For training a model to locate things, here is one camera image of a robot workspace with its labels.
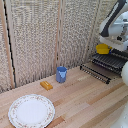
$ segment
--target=wooden countertop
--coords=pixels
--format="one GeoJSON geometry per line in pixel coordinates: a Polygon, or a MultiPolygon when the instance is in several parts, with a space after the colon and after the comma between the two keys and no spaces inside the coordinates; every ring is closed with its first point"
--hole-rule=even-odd
{"type": "Polygon", "coordinates": [[[0,128],[14,128],[7,115],[9,107],[29,94],[43,95],[53,102],[56,113],[47,128],[109,128],[128,101],[128,87],[121,78],[106,85],[76,67],[68,70],[63,84],[53,75],[0,94],[0,128]],[[53,86],[52,90],[40,86],[44,80],[53,86]]]}

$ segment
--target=plate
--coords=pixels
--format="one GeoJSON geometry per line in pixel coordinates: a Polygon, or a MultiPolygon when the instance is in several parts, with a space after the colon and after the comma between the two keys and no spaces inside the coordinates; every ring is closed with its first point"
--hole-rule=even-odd
{"type": "Polygon", "coordinates": [[[16,128],[44,128],[53,120],[54,114],[55,109],[49,99],[31,94],[14,101],[8,117],[16,128]]]}

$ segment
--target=yellow sponge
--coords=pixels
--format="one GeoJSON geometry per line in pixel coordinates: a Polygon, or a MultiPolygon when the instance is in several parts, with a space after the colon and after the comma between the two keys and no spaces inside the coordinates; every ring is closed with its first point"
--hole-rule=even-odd
{"type": "Polygon", "coordinates": [[[40,85],[42,87],[44,87],[47,91],[50,90],[50,89],[53,89],[53,86],[51,84],[49,84],[47,81],[40,82],[40,85]]]}

